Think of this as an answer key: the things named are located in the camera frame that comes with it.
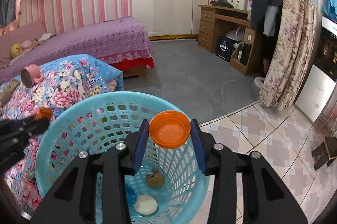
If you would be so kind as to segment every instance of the orange object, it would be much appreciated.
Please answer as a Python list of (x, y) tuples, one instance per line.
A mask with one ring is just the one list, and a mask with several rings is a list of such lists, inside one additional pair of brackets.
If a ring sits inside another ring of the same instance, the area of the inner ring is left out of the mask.
[(49, 108), (40, 108), (39, 112), (35, 115), (34, 120), (46, 117), (50, 120), (53, 116), (53, 111)]
[(176, 149), (183, 145), (190, 131), (191, 124), (187, 116), (177, 111), (158, 113), (149, 125), (152, 140), (165, 149)]

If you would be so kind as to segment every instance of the mug handle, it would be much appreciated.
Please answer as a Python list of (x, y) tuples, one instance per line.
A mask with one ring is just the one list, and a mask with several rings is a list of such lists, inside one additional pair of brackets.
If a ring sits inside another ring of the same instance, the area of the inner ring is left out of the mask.
[(40, 73), (40, 77), (39, 78), (35, 78), (34, 82), (35, 83), (41, 83), (43, 81), (43, 74)]

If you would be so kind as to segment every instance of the metal bolt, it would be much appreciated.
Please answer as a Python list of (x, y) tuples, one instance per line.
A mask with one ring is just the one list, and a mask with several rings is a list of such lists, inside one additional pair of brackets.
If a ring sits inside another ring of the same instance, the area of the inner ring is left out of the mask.
[(255, 159), (258, 159), (258, 158), (261, 157), (261, 154), (257, 151), (254, 151), (254, 152), (252, 152), (252, 157), (255, 158)]
[(79, 158), (86, 158), (88, 156), (88, 152), (87, 151), (80, 151), (79, 152)]
[(116, 145), (116, 149), (117, 150), (124, 150), (126, 148), (126, 145), (124, 144), (124, 143), (118, 143), (117, 145)]
[(221, 151), (224, 147), (223, 147), (223, 145), (221, 143), (215, 143), (213, 145), (213, 148), (216, 149), (216, 150), (218, 150), (218, 151)]

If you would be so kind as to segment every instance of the blue floral blanket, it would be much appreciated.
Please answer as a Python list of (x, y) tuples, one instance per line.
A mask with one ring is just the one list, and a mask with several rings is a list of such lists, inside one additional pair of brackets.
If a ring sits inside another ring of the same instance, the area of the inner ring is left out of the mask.
[[(52, 121), (75, 103), (106, 92), (123, 90), (123, 73), (86, 54), (72, 55), (46, 63), (44, 79), (32, 88), (22, 83), (2, 109), (2, 118), (22, 119), (38, 112), (40, 107), (53, 110)], [(7, 84), (0, 86), (0, 91)], [(35, 180), (35, 159), (43, 136), (29, 141), (25, 158), (5, 173), (5, 180), (17, 203), (32, 215), (41, 202)]]

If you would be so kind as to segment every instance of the laundry basket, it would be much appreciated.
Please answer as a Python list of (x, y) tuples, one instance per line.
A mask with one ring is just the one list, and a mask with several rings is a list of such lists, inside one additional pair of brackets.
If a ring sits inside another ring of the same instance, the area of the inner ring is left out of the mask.
[[(43, 136), (36, 158), (36, 181), (42, 197), (69, 163), (82, 151), (107, 151), (137, 132), (143, 119), (157, 113), (180, 111), (171, 103), (144, 93), (113, 92), (87, 98), (62, 113)], [(165, 183), (150, 188), (145, 175), (158, 168)], [(96, 185), (96, 223), (102, 223), (102, 177)], [(142, 166), (125, 182), (137, 195), (147, 194), (158, 202), (158, 210), (143, 216), (129, 206), (132, 223), (188, 224), (202, 204), (209, 179), (198, 168), (191, 138), (177, 149), (158, 147), (149, 137)]]

